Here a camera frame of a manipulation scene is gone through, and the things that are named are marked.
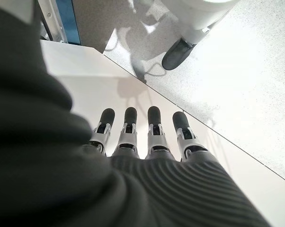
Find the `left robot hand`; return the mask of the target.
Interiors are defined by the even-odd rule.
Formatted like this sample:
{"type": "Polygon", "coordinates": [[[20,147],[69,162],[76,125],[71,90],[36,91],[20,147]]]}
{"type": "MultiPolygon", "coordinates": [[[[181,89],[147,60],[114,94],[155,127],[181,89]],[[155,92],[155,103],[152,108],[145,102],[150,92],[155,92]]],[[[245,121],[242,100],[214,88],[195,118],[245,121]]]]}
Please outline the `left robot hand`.
{"type": "Polygon", "coordinates": [[[49,75],[35,0],[0,0],[0,227],[266,227],[205,149],[106,157],[49,75]]]}

